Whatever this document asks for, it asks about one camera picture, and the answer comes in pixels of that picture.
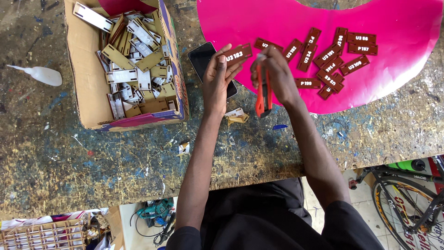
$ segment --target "smartphone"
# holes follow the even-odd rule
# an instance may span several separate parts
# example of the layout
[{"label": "smartphone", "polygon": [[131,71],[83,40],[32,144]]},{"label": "smartphone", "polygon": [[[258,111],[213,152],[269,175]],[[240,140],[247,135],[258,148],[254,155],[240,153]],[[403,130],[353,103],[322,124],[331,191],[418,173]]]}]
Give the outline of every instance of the smartphone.
[{"label": "smartphone", "polygon": [[[211,57],[215,53],[216,49],[211,42],[204,43],[199,47],[193,49],[192,51],[188,52],[188,59],[190,59],[191,65],[193,65],[193,68],[202,83],[206,67],[210,63]],[[228,99],[237,93],[238,89],[234,85],[234,82],[231,81],[226,89],[226,98]]]}]

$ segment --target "workbench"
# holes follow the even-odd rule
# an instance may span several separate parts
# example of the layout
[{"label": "workbench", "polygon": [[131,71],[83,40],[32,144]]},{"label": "workbench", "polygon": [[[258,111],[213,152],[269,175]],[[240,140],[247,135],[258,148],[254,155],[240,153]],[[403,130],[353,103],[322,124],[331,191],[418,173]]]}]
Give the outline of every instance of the workbench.
[{"label": "workbench", "polygon": [[[0,220],[108,207],[177,196],[203,113],[201,82],[187,53],[205,43],[196,1],[166,0],[174,20],[190,102],[188,122],[114,133],[85,129],[78,118],[66,44],[63,3],[0,3]],[[315,8],[345,9],[359,0],[302,0]],[[421,73],[368,105],[312,118],[341,169],[362,168],[443,153],[443,39]],[[62,74],[52,87],[6,67],[47,66]],[[210,189],[302,176],[301,154],[284,108],[255,115],[256,95],[239,93],[227,111],[241,107],[245,124],[221,123]],[[272,130],[274,125],[289,128]]]}]

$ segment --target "hand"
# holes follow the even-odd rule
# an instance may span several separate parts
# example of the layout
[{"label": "hand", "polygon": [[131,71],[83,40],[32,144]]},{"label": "hand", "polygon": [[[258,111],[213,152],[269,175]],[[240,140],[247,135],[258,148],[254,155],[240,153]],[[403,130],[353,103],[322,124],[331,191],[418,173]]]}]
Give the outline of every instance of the hand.
[{"label": "hand", "polygon": [[226,67],[226,57],[221,54],[229,51],[231,44],[217,51],[210,60],[203,76],[203,105],[204,114],[223,117],[226,113],[226,88],[230,81],[243,69],[240,61]]},{"label": "hand", "polygon": [[262,64],[269,71],[271,88],[280,103],[286,106],[302,101],[288,63],[279,50],[270,45],[261,54],[265,57],[256,59],[250,68],[253,87],[259,86],[256,68]]}]

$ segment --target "white plastic bottle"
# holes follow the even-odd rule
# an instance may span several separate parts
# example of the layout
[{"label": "white plastic bottle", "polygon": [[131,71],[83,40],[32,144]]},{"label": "white plastic bottle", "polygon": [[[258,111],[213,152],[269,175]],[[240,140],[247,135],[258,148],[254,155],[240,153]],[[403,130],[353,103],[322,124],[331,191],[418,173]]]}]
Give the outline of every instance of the white plastic bottle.
[{"label": "white plastic bottle", "polygon": [[32,78],[36,79],[37,81],[46,83],[48,85],[52,86],[62,85],[62,75],[60,75],[60,73],[56,70],[48,69],[45,67],[22,68],[12,65],[7,65],[7,66],[23,70],[26,73],[30,74]]}]

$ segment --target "black pants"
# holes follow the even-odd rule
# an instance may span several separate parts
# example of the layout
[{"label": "black pants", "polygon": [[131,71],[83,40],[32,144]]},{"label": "black pants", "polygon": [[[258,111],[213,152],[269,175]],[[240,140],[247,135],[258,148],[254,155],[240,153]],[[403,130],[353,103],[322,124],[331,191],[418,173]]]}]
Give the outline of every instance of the black pants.
[{"label": "black pants", "polygon": [[231,215],[259,206],[285,207],[311,226],[311,216],[304,208],[302,179],[290,178],[210,191],[200,230],[202,242],[213,242],[218,229],[224,226]]}]

